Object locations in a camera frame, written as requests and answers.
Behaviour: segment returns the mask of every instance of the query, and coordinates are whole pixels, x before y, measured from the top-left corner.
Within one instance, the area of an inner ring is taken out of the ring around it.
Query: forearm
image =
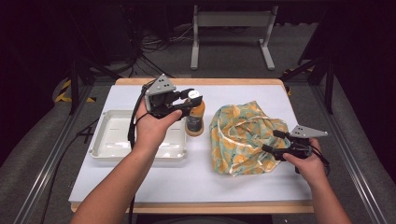
[[[311,186],[311,191],[315,216],[319,224],[351,223],[327,179]]]
[[[134,150],[87,196],[72,223],[121,223],[149,172],[155,152],[136,143]]]

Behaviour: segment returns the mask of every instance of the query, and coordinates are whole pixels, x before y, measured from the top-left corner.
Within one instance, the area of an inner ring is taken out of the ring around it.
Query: bottle label
[[[187,128],[192,132],[199,132],[202,128],[201,118],[196,118],[192,116],[186,117]]]

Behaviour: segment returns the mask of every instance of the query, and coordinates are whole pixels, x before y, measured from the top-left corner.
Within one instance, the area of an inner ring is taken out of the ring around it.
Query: human arm
[[[146,105],[142,101],[136,118],[146,113]],[[178,110],[163,119],[148,114],[139,120],[133,150],[84,199],[71,223],[121,223],[129,203],[149,172],[166,130],[180,116],[181,111]]]
[[[320,150],[318,140],[310,139],[311,146]],[[313,154],[302,160],[285,153],[283,158],[295,165],[312,192],[315,216],[319,224],[351,223],[346,211],[335,195],[325,174],[320,158]]]

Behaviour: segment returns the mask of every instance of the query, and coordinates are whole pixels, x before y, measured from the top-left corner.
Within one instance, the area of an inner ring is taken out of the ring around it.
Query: person's right arm
[[[317,139],[312,138],[310,142],[313,147],[320,150]],[[314,212],[318,223],[352,223],[332,190],[323,163],[317,155],[313,154],[304,160],[288,153],[285,153],[283,157],[299,169],[300,174],[311,188]]]

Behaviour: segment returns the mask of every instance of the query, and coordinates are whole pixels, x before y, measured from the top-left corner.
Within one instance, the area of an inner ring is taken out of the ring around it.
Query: wooden desk in background
[[[119,79],[110,90],[103,112],[133,109],[141,86],[151,80]],[[279,79],[171,78],[171,81],[177,86],[177,91],[195,88],[204,96],[206,128],[198,137],[187,137],[188,156],[181,164],[174,166],[154,162],[136,194],[134,213],[313,213],[309,187],[300,175],[294,173],[294,166],[288,162],[281,162],[272,173],[263,175],[232,177],[211,170],[207,127],[222,105],[256,100],[264,113],[270,118],[285,120],[290,130],[297,124],[288,95]],[[73,211],[78,209],[86,195],[116,164],[96,161],[87,152],[69,198]]]

